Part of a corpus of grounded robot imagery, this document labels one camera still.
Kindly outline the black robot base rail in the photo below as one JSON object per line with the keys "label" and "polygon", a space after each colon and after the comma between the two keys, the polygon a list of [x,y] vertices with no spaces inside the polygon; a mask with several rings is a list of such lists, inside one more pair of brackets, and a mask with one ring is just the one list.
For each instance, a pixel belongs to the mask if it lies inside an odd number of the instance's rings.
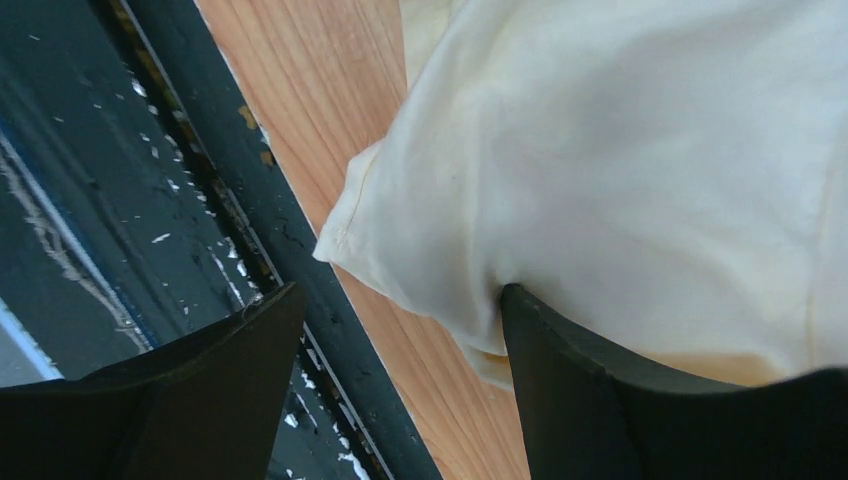
{"label": "black robot base rail", "polygon": [[192,1],[1,5],[1,315],[78,380],[294,283],[305,320],[262,479],[439,471]]}

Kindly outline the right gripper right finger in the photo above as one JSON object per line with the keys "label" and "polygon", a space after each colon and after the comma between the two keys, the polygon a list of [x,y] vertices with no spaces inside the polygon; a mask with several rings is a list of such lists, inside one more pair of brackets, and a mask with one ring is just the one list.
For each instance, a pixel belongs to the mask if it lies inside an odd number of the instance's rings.
{"label": "right gripper right finger", "polygon": [[847,475],[843,368],[742,387],[634,353],[518,285],[500,308],[535,479]]}

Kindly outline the cream underwear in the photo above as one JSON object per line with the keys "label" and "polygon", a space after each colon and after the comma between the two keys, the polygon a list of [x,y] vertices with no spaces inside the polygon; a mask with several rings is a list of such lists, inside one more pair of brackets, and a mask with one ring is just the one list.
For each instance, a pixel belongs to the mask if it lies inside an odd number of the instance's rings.
{"label": "cream underwear", "polygon": [[743,385],[847,362],[843,1],[404,1],[408,95],[314,255],[512,383],[519,284]]}

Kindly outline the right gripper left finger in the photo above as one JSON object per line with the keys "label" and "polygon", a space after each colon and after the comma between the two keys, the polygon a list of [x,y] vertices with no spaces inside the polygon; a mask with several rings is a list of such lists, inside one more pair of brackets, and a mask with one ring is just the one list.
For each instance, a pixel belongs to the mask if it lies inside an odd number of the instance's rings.
{"label": "right gripper left finger", "polygon": [[78,380],[1,392],[5,479],[262,479],[305,320],[294,283]]}

